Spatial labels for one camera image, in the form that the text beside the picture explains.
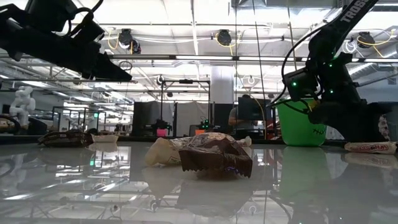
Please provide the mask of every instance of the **green bucket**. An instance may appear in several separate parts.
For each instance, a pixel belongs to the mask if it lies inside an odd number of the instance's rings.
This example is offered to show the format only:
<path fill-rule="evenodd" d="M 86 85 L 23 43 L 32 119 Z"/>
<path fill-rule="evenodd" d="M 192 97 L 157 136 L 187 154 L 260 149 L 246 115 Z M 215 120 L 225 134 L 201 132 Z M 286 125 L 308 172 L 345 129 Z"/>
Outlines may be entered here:
<path fill-rule="evenodd" d="M 299 110 L 306 109 L 302 102 L 286 102 Z M 325 142 L 326 126 L 312 124 L 308 116 L 294 111 L 286 105 L 277 105 L 282 139 L 288 146 L 320 146 Z"/>

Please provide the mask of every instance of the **ceiling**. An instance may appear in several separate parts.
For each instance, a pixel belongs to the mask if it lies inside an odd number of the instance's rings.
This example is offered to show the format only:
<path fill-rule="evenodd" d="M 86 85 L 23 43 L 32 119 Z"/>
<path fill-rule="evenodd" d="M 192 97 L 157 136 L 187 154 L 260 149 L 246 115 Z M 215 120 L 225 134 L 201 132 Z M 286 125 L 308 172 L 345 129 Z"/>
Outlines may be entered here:
<path fill-rule="evenodd" d="M 0 5 L 14 3 L 24 8 L 27 1 L 0 0 Z M 74 0 L 78 7 L 93 7 L 97 1 Z M 238 78 L 235 90 L 239 94 L 246 91 L 258 92 L 255 97 L 262 97 L 261 73 L 259 62 L 214 60 L 159 60 L 153 56 L 143 58 L 145 55 L 189 55 L 189 56 L 249 56 L 249 57 L 285 57 L 292 46 L 291 41 L 296 42 L 304 35 L 336 17 L 341 10 L 336 8 L 337 1 L 306 1 L 306 6 L 299 6 L 296 1 L 290 6 L 290 21 L 292 30 L 289 30 L 289 13 L 285 6 L 256 7 L 254 15 L 252 7 L 240 7 L 236 11 L 230 7 L 229 0 L 107 0 L 95 12 L 95 22 L 104 30 L 105 37 L 100 41 L 101 51 L 118 58 L 118 55 L 130 53 L 116 45 L 116 38 L 121 29 L 132 29 L 133 37 L 140 43 L 142 53 L 132 59 L 127 59 L 132 64 L 129 73 L 137 83 L 78 83 L 63 82 L 79 78 L 80 74 L 71 70 L 62 70 L 39 59 L 27 58 L 19 63 L 12 63 L 11 59 L 1 59 L 0 73 L 3 78 L 35 78 L 38 80 L 57 80 L 33 84 L 38 88 L 55 90 L 53 93 L 65 99 L 72 99 L 81 103 L 110 102 L 111 100 L 150 101 L 160 99 L 160 86 L 156 79 L 161 75 L 165 80 L 209 80 L 211 67 L 217 65 L 236 66 Z M 390 3 L 380 1 L 379 5 Z M 73 26 L 81 22 L 84 15 L 78 15 Z M 377 49 L 383 53 L 395 48 L 396 34 L 392 32 L 396 28 L 395 11 L 369 12 L 362 21 L 350 32 L 347 40 L 357 38 L 358 33 L 369 31 L 376 43 L 383 43 Z M 257 22 L 258 44 L 255 22 Z M 233 39 L 233 47 L 220 46 L 214 39 L 220 29 L 229 29 Z M 307 57 L 308 41 L 296 48 L 296 57 Z M 361 49 L 349 44 L 343 44 L 345 52 L 352 52 L 355 58 L 381 57 L 375 49 Z M 114 59 L 119 65 L 123 59 Z M 262 72 L 264 79 L 264 91 L 277 93 L 283 89 L 280 77 L 282 60 L 263 60 Z M 358 63 L 351 63 L 348 69 L 355 69 Z M 302 68 L 303 63 L 297 64 L 297 69 Z M 285 68 L 285 73 L 295 70 L 292 62 Z M 373 78 L 367 74 L 359 77 L 359 81 L 368 82 Z M 112 97 L 105 98 L 99 93 L 106 91 Z M 171 101 L 206 101 L 208 99 L 208 85 L 178 84 L 167 87 L 168 91 L 174 91 L 173 97 L 164 96 Z"/>

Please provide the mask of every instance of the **robotic arm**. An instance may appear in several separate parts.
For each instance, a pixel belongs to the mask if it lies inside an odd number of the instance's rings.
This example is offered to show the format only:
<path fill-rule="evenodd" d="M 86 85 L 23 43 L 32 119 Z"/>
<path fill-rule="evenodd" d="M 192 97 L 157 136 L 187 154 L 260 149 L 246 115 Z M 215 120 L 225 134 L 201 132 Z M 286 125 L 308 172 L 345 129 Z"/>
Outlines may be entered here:
<path fill-rule="evenodd" d="M 359 97 L 358 84 L 352 81 L 345 67 L 352 60 L 351 54 L 334 57 L 350 30 L 377 2 L 353 0 L 336 19 L 318 29 L 309 43 L 305 68 L 284 76 L 292 101 L 310 97 L 317 102 L 308 110 L 310 122 L 331 126 L 350 142 L 386 141 L 379 132 L 378 122 L 389 109 L 377 103 L 367 104 Z M 316 93 L 318 83 L 320 91 Z"/>
<path fill-rule="evenodd" d="M 25 10 L 14 4 L 0 6 L 0 48 L 19 61 L 22 53 L 29 54 L 80 72 L 83 78 L 130 81 L 131 76 L 100 53 L 104 30 L 93 22 L 92 9 L 77 8 L 72 0 L 29 0 Z M 72 30 L 72 20 L 87 12 L 81 24 Z M 68 22 L 68 33 L 61 32 Z"/>

